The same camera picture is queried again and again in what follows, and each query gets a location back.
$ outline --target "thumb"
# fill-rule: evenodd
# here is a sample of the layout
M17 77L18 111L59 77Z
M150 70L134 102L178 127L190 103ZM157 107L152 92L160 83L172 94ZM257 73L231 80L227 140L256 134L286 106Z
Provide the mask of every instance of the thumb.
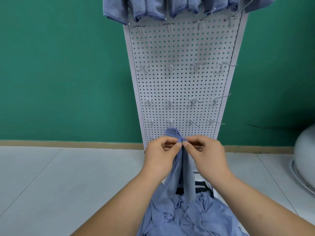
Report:
M181 149L182 143L176 143L174 146L172 146L172 148L167 151L167 154L174 159L175 156L177 155L177 153L179 152L179 150Z
M199 157L200 152L187 141L184 141L183 145L191 157L196 161L196 158Z

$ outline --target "green wall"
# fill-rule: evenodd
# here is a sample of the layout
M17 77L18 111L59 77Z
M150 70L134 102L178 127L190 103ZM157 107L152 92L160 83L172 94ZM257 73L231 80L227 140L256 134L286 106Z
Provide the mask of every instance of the green wall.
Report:
M314 6L250 14L223 144L291 146L315 122ZM1 0L0 139L142 141L123 28L102 0Z

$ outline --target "baseboard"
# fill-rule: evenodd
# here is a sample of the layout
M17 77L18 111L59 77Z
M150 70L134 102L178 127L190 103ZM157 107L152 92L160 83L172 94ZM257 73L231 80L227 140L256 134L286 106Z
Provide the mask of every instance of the baseboard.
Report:
M59 142L59 141L15 141L0 140L0 146L23 147L61 147L61 148L103 148L143 150L142 143L100 143L100 142ZM226 152L293 154L293 147L262 147L262 146L224 146Z

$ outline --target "pegboard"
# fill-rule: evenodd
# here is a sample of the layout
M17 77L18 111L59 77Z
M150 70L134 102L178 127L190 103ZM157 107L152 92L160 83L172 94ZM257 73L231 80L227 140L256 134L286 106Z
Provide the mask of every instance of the pegboard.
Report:
M168 127L183 136L217 138L227 100L218 97L229 94L230 65L237 62L248 16L237 13L230 25L225 19L232 15L227 9L207 17L186 11L165 22L129 18L124 34L144 148ZM230 65L218 65L223 62Z

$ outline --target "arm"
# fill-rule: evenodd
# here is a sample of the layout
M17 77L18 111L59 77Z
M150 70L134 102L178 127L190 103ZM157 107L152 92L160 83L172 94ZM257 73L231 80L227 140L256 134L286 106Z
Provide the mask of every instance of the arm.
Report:
M171 171L182 146L177 140L160 137L149 142L140 173L72 236L136 235L155 189Z
M206 136L187 140L189 143L183 145L199 173L223 197L251 236L315 235L314 225L237 179L228 169L219 141Z

